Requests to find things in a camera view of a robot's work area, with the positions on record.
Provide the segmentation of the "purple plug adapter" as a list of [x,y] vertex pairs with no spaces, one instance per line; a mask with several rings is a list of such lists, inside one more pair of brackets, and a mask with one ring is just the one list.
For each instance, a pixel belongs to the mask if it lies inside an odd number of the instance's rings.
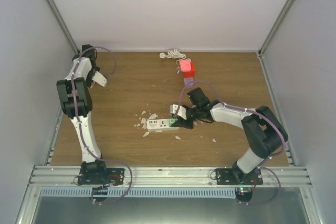
[[185,84],[186,88],[192,88],[193,87],[194,80],[193,80],[192,77],[190,77],[190,78],[183,78],[183,80],[184,80],[184,84]]

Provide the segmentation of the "white power strip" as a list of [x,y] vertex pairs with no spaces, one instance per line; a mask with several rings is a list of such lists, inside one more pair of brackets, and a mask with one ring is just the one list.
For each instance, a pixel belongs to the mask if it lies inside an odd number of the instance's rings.
[[146,128],[149,132],[163,132],[179,129],[179,127],[169,127],[169,119],[147,120]]

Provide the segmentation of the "green adapter plug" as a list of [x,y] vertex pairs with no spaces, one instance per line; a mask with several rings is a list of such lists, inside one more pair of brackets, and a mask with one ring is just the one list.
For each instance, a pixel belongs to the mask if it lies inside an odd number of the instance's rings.
[[169,119],[169,127],[176,127],[175,123],[178,121],[178,119],[172,118]]

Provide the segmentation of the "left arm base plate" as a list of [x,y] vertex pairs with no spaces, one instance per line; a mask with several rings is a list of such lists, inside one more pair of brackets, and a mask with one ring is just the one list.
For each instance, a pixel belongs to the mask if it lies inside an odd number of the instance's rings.
[[75,183],[81,185],[103,185],[117,186],[122,185],[124,180],[124,168],[106,168],[88,170],[82,168],[79,175],[75,178]]

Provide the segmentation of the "pink cube socket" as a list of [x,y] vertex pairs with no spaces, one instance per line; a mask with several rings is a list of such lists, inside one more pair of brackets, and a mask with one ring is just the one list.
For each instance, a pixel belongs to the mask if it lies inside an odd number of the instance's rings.
[[189,60],[181,60],[179,65],[182,72],[190,72],[192,70],[192,65]]

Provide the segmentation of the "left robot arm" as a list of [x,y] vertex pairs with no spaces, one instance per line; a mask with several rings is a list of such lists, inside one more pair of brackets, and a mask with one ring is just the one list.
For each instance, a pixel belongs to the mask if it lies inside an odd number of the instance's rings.
[[96,184],[103,184],[108,179],[108,171],[101,160],[102,154],[92,128],[93,101],[89,89],[95,84],[105,87],[107,78],[100,73],[96,59],[96,48],[83,45],[81,53],[72,59],[70,73],[57,81],[56,88],[61,109],[70,118],[79,139],[82,153],[80,175],[90,176]]

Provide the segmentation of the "aluminium rail frame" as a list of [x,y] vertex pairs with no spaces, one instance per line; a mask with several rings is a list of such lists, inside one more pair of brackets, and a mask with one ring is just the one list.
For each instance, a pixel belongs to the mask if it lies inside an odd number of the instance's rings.
[[[124,172],[124,183],[107,192],[108,197],[126,196],[132,188],[238,188],[239,185],[217,185],[215,167],[133,166]],[[16,223],[32,223],[44,187],[83,188],[73,178],[80,173],[79,166],[34,166],[22,201]],[[298,188],[310,223],[323,223],[307,169],[302,166],[263,167],[261,188]]]

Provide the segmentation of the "red plug block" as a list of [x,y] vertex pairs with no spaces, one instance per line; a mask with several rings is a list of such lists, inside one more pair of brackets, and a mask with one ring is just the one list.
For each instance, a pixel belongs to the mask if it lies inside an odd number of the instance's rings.
[[187,72],[183,72],[184,78],[193,78],[195,76],[195,65],[191,62],[191,70]]

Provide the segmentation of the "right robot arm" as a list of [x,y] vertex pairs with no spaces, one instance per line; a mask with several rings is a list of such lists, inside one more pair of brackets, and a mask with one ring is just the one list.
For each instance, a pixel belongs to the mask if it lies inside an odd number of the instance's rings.
[[232,165],[231,173],[237,184],[247,183],[257,167],[277,155],[277,149],[285,149],[288,134],[269,107],[246,109],[220,100],[210,101],[201,88],[195,88],[187,95],[192,107],[170,105],[170,113],[177,119],[173,126],[192,129],[195,121],[205,121],[226,123],[243,129],[249,148]]

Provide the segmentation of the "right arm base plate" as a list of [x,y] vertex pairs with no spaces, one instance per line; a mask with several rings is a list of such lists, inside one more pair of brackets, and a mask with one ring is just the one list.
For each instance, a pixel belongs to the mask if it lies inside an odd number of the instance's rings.
[[232,168],[217,168],[215,178],[217,185],[262,185],[263,179],[260,170],[253,169],[248,174]]

